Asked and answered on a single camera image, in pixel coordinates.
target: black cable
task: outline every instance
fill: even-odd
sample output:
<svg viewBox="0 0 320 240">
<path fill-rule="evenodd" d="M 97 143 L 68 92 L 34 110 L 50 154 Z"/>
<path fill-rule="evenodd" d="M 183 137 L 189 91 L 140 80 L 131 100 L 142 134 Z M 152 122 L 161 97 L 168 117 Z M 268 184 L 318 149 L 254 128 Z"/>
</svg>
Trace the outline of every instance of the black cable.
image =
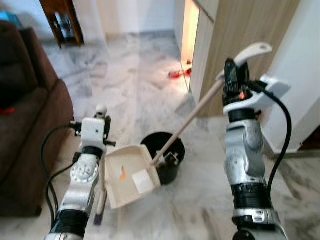
<svg viewBox="0 0 320 240">
<path fill-rule="evenodd" d="M 251 90 L 253 90 L 253 91 L 257 92 L 257 93 L 263 92 L 270 99 L 275 101 L 279 105 L 279 107 L 282 109 L 282 111 L 284 112 L 285 119 L 286 119 L 286 136 L 285 136 L 284 144 L 283 144 L 281 153 L 278 156 L 278 158 L 277 158 L 277 160 L 276 160 L 276 162 L 275 162 L 275 164 L 273 166 L 273 169 L 272 169 L 271 174 L 270 174 L 269 182 L 268 182 L 268 185 L 267 185 L 267 191 L 268 191 L 268 194 L 269 194 L 269 197 L 270 197 L 271 196 L 271 187 L 272 187 L 272 183 L 273 183 L 273 180 L 275 178 L 277 169 L 279 168 L 279 165 L 280 165 L 281 161 L 283 160 L 283 158 L 284 158 L 284 156 L 286 154 L 286 151 L 288 149 L 289 143 L 290 143 L 290 138 L 291 138 L 291 133 L 292 133 L 291 116 L 290 116 L 290 113 L 289 113 L 288 109 L 286 108 L 286 106 L 273 93 L 265 90 L 263 87 L 261 87 L 260 85 L 256 84 L 254 81 L 248 81 L 248 82 L 246 82 L 246 84 Z"/>
<path fill-rule="evenodd" d="M 49 178 L 49 180 L 48 180 L 48 182 L 47 182 L 47 185 L 46 185 L 46 190 L 45 190 L 45 199 L 47 200 L 47 202 L 48 202 L 48 200 L 50 200 L 50 199 L 49 199 L 49 187 L 50 187 L 50 186 L 53 186 L 53 185 L 52 185 L 52 180 L 53 180 L 56 176 L 62 174 L 63 172 L 67 171 L 68 169 L 70 169 L 76 162 L 77 162 L 77 161 L 74 161 L 71 165 L 69 165 L 69 166 L 63 168 L 62 170 L 56 172 L 53 176 L 51 176 L 51 177 Z M 51 215 L 51 229 L 52 229 L 52 228 L 54 227 L 55 221 L 56 221 L 56 217 L 55 217 L 55 215 L 54 215 L 54 211 L 53 211 L 53 207 L 52 207 L 52 206 L 51 206 L 51 208 L 50 208 L 50 215 Z"/>
<path fill-rule="evenodd" d="M 46 166 L 46 163 L 45 163 L 45 145 L 48 141 L 48 139 L 50 138 L 50 136 L 55 133 L 57 130 L 60 130 L 60 129 L 65 129 L 65 128 L 70 128 L 69 125 L 62 125 L 62 126 L 58 126 L 54 129 L 52 129 L 44 138 L 42 144 L 41 144 L 41 164 L 42 164 L 42 168 L 43 168 L 43 171 L 45 173 L 45 176 L 46 176 L 46 179 L 49 180 L 50 179 L 50 175 L 49 175 L 49 172 L 48 172 L 48 169 L 47 169 L 47 166 Z M 55 206 L 55 213 L 57 213 L 58 209 L 59 209 L 59 204 L 58 204 L 58 199 L 57 199 L 57 194 L 55 192 L 55 189 L 53 187 L 53 185 L 50 183 L 49 184 L 49 188 L 51 190 L 51 193 L 52 193 L 52 196 L 53 196 L 53 201 L 54 201 L 54 206 Z M 45 199 L 48 206 L 49 206 L 49 209 L 50 209 L 50 212 L 53 212 L 53 206 L 52 206 L 52 203 L 48 198 Z"/>
</svg>

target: wooden cabinet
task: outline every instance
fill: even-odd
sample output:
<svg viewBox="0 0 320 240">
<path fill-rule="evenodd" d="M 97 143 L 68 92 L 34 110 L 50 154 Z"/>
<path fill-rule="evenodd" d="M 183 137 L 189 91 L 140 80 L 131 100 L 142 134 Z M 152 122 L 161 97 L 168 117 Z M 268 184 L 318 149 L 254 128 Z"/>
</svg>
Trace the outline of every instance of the wooden cabinet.
<svg viewBox="0 0 320 240">
<path fill-rule="evenodd" d="M 59 47 L 84 44 L 84 37 L 72 0 L 40 0 Z"/>
<path fill-rule="evenodd" d="M 200 8 L 190 87 L 196 102 L 216 82 L 227 58 L 254 42 L 267 42 L 272 53 L 250 61 L 250 76 L 267 73 L 300 0 L 193 0 Z M 200 117 L 223 114 L 222 92 Z"/>
</svg>

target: dustpan handle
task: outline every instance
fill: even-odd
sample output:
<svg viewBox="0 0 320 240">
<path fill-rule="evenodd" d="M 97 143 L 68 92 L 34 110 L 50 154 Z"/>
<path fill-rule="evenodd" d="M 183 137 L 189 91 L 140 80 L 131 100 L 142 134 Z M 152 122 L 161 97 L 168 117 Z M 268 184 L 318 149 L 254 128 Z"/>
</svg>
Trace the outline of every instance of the dustpan handle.
<svg viewBox="0 0 320 240">
<path fill-rule="evenodd" d="M 177 140 L 180 134 L 188 127 L 188 125 L 192 122 L 192 120 L 198 115 L 198 113 L 203 109 L 203 107 L 212 99 L 219 90 L 225 85 L 224 80 L 216 81 L 215 84 L 211 87 L 209 92 L 202 98 L 199 104 L 195 107 L 195 109 L 189 114 L 187 119 L 185 120 L 182 127 L 176 131 L 169 141 L 164 145 L 164 147 L 160 150 L 160 152 L 155 156 L 155 158 L 150 163 L 151 165 L 156 165 L 159 161 L 159 158 L 168 150 L 168 148 Z"/>
</svg>

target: white marble floor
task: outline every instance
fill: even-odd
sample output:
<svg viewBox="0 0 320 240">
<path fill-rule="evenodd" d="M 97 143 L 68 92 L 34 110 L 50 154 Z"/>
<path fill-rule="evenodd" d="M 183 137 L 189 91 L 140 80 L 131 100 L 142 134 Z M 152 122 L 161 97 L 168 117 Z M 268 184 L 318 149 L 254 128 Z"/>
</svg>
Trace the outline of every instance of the white marble floor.
<svg viewBox="0 0 320 240">
<path fill-rule="evenodd" d="M 171 32 L 129 34 L 111 40 L 108 48 L 45 49 L 67 84 L 76 119 L 93 116 L 96 104 L 105 104 L 112 118 L 110 139 L 119 147 L 139 144 L 153 132 L 174 132 L 195 107 L 185 80 L 168 79 L 169 71 L 181 69 Z M 224 117 L 195 120 L 181 136 L 186 154 L 177 179 L 118 210 L 107 202 L 101 226 L 93 225 L 93 210 L 86 239 L 231 240 L 237 229 L 231 221 L 233 197 L 224 173 L 227 123 Z M 79 139 L 70 134 L 57 169 L 70 164 L 78 146 Z M 268 176 L 273 162 L 266 158 L 265 164 Z M 273 204 L 291 240 L 319 239 L 319 170 L 320 158 L 288 159 L 284 177 L 276 175 Z M 68 182 L 68 173 L 55 182 L 60 199 Z M 49 231 L 49 216 L 43 204 L 38 218 L 0 218 L 0 239 L 41 240 Z"/>
</svg>

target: dustpan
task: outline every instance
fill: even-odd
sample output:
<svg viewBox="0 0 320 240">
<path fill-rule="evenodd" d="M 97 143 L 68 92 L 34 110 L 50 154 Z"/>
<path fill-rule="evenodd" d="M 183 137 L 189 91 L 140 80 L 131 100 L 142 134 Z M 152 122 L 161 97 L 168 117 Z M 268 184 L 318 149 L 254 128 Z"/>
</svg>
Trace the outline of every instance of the dustpan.
<svg viewBox="0 0 320 240">
<path fill-rule="evenodd" d="M 242 66 L 249 58 L 270 53 L 271 51 L 272 47 L 265 42 L 254 43 L 241 51 L 235 57 L 234 62 L 237 66 Z M 223 88 L 225 85 L 224 75 L 224 71 L 218 75 L 218 81 L 201 99 L 182 127 L 172 135 L 154 159 L 152 159 L 145 145 L 127 146 L 106 155 L 105 185 L 111 208 L 123 207 L 161 186 L 156 169 L 160 157 L 177 140 L 204 106 Z"/>
<path fill-rule="evenodd" d="M 121 208 L 161 186 L 145 145 L 132 145 L 105 156 L 105 186 L 112 209 Z"/>
</svg>

